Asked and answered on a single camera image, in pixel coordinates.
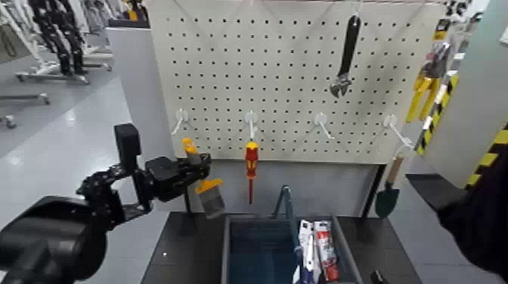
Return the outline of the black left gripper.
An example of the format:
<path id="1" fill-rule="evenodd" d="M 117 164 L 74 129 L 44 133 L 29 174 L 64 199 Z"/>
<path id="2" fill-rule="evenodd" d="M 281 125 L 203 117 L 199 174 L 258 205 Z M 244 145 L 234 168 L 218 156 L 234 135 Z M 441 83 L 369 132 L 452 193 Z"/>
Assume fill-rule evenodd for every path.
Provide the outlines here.
<path id="1" fill-rule="evenodd" d="M 179 159 L 179 168 L 177 162 L 165 156 L 145 162 L 153 196 L 161 202 L 182 196 L 191 184 L 209 176 L 211 161 L 208 153 L 188 153 Z"/>

